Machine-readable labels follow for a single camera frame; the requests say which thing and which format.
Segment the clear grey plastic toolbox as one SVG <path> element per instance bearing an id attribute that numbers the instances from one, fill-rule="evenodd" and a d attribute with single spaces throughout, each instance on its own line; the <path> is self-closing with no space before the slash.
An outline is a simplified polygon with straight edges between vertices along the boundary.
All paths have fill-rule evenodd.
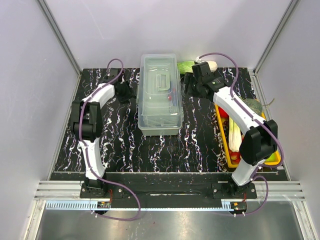
<path id="1" fill-rule="evenodd" d="M 170 112 L 168 93 L 175 89 Z M 138 128 L 144 136 L 174 136 L 182 128 L 184 113 L 176 55 L 144 54 L 137 88 Z"/>

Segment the red blue screwdriver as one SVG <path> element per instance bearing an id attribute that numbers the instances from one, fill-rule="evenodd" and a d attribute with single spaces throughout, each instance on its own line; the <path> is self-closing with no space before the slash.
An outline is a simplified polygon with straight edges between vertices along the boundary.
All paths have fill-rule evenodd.
<path id="1" fill-rule="evenodd" d="M 168 91 L 168 100 L 170 103 L 169 111 L 172 111 L 172 108 L 175 106 L 175 88 L 170 85 L 169 91 Z"/>

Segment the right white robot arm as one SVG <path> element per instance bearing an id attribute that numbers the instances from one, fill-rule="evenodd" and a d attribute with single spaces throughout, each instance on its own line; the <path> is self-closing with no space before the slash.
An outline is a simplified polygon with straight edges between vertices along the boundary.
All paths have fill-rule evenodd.
<path id="1" fill-rule="evenodd" d="M 239 198 L 259 165 L 277 151 L 278 125 L 251 110 L 224 78 L 211 72 L 207 62 L 194 64 L 192 72 L 185 73 L 184 84 L 186 94 L 206 98 L 221 107 L 244 135 L 239 147 L 241 160 L 226 187 L 231 197 Z"/>

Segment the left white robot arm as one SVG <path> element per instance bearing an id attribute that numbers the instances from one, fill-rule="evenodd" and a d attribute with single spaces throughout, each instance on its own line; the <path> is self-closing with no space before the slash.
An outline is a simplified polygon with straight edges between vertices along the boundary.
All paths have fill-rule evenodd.
<path id="1" fill-rule="evenodd" d="M 78 140 L 85 161 L 83 188 L 98 198 L 107 195 L 109 186 L 102 180 L 105 169 L 101 160 L 100 137 L 103 131 L 102 107 L 113 97 L 126 103 L 135 95 L 122 81 L 124 70 L 111 68 L 91 94 L 71 104 L 71 131 Z"/>

